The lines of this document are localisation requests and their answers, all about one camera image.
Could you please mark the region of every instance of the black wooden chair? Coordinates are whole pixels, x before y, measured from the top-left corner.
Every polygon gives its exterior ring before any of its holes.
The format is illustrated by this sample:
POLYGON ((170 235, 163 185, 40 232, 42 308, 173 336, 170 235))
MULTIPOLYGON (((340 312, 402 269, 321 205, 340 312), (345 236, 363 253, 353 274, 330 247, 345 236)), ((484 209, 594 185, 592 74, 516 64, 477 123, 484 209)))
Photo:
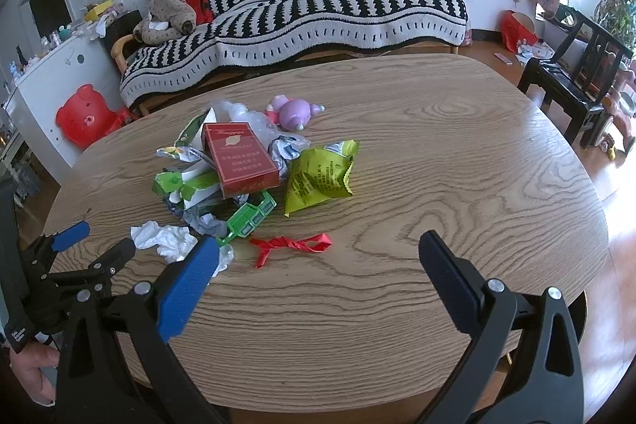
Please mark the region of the black wooden chair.
POLYGON ((572 118, 565 130, 565 140, 573 144, 580 132, 581 147, 591 141, 593 127, 603 114, 601 101, 612 86, 623 57, 631 58, 632 52, 597 23, 574 10, 575 24, 549 60, 532 58, 524 69, 519 82, 519 90, 528 91, 532 84, 546 92, 543 105, 549 106, 554 100, 572 118), (587 26, 592 31, 588 45, 571 74, 565 71, 558 60, 565 54, 581 28, 587 26), (616 59, 610 63, 608 54, 613 52, 616 59))

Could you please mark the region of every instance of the red cigarette box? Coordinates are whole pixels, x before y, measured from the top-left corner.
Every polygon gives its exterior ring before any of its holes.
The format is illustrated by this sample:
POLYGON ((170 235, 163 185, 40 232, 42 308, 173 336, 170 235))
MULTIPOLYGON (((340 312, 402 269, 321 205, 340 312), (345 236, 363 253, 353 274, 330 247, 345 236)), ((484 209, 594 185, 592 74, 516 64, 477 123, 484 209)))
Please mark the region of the red cigarette box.
POLYGON ((224 198, 279 185, 278 167, 247 122, 209 122, 203 134, 224 198))

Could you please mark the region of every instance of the yellow box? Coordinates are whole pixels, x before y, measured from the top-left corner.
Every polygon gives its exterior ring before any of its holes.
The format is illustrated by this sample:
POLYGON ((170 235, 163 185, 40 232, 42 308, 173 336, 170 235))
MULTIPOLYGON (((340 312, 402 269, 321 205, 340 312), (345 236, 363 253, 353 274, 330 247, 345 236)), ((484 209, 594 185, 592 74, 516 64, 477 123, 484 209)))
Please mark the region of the yellow box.
POLYGON ((86 22, 93 22, 99 19, 99 16, 112 6, 112 0, 108 0, 95 6, 90 12, 84 15, 86 22))

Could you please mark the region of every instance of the purple toy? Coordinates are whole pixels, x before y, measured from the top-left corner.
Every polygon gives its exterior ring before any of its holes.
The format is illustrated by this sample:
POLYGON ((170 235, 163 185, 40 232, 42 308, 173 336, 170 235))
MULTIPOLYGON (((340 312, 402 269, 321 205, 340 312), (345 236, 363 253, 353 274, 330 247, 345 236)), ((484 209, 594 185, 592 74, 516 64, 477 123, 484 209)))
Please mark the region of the purple toy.
POLYGON ((279 94, 271 99, 265 115, 288 132, 299 132, 304 130, 312 116, 323 111, 322 105, 308 103, 304 99, 289 99, 279 94))

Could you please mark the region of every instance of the bolt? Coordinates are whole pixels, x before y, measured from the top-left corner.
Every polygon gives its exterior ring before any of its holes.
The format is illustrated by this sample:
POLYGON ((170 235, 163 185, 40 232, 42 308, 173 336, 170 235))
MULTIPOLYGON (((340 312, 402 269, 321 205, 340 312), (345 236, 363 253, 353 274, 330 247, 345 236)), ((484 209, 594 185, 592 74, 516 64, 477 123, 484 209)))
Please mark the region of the bolt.
POLYGON ((506 289, 506 285, 499 279, 490 279, 488 281, 488 288, 495 293, 501 293, 504 289, 506 289))
POLYGON ((135 284, 133 291, 138 295, 145 295, 150 292, 151 284, 147 281, 138 282, 135 284))
POLYGON ((79 300, 79 302, 86 302, 88 299, 90 299, 90 291, 82 290, 82 291, 78 292, 78 300, 79 300))
POLYGON ((548 295, 552 297, 554 300, 559 300, 562 297, 561 290, 559 288, 555 288, 552 286, 548 288, 548 295))

